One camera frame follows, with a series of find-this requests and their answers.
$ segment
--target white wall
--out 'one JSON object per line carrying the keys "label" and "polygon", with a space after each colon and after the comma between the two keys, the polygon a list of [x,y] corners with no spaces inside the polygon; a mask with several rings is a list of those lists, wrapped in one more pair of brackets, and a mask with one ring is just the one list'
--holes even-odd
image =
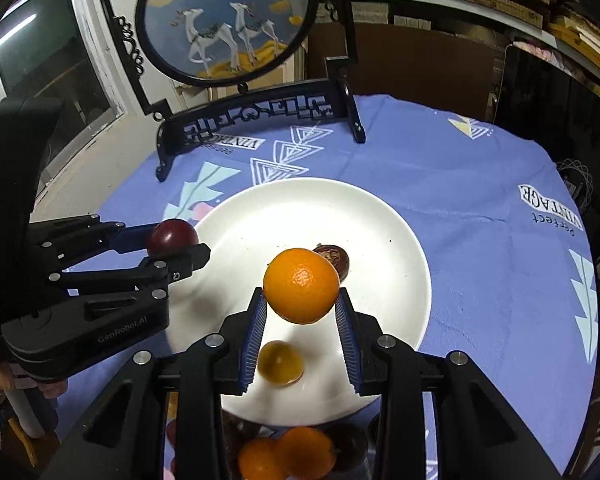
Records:
{"label": "white wall", "polygon": [[[158,123],[142,113],[113,45],[100,0],[85,1],[93,43],[111,81],[109,92],[115,94],[123,115],[85,146],[47,186],[36,203],[33,221],[97,211],[155,149]],[[114,12],[133,23],[135,2],[112,0]],[[181,110],[172,81],[146,60],[144,67],[141,82],[149,101],[167,98],[174,112]],[[204,102],[206,92],[197,98]]]}

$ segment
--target oval glass painting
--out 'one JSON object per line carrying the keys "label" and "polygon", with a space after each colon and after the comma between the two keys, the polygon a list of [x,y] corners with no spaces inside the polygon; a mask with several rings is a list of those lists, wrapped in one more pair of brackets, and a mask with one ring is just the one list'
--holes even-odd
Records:
{"label": "oval glass painting", "polygon": [[139,0],[136,28],[148,59],[166,75],[218,86],[286,59],[306,35],[308,7],[309,0]]}

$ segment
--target painting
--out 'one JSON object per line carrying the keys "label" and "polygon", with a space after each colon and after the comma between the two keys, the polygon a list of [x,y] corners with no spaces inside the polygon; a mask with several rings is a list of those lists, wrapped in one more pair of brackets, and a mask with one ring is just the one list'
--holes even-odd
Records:
{"label": "painting", "polygon": [[146,0],[144,30],[156,54],[195,78],[232,79],[287,49],[308,0]]}

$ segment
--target window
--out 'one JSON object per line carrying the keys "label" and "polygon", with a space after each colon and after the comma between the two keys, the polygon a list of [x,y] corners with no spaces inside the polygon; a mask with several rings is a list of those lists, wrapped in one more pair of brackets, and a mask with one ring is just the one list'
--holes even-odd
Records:
{"label": "window", "polygon": [[0,21],[0,99],[40,96],[66,102],[64,126],[54,133],[43,161],[43,184],[118,110],[94,70],[91,59],[98,53],[83,41],[76,12],[74,0],[21,0]]}

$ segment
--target white window frame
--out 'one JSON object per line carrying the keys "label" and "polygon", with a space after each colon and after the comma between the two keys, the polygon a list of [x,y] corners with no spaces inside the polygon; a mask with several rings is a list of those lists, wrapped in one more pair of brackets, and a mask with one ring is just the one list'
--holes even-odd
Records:
{"label": "white window frame", "polygon": [[[15,9],[23,5],[29,0],[17,0],[5,13],[9,15]],[[96,78],[100,83],[100,87],[104,92],[109,109],[106,110],[91,124],[88,124],[77,136],[75,136],[68,145],[66,145],[58,155],[43,169],[38,186],[38,194],[48,186],[51,181],[62,171],[69,161],[84,147],[93,137],[99,134],[103,129],[107,128],[111,123],[122,117],[124,108],[122,98],[116,88],[114,77],[110,72],[107,60],[105,58],[104,48],[100,46],[96,40],[94,31],[97,27],[94,22],[93,13],[90,12],[90,0],[71,0],[74,10],[75,21],[78,25],[78,31],[82,43],[87,51],[91,67],[95,72]],[[6,97],[2,77],[0,76],[0,101]]]}

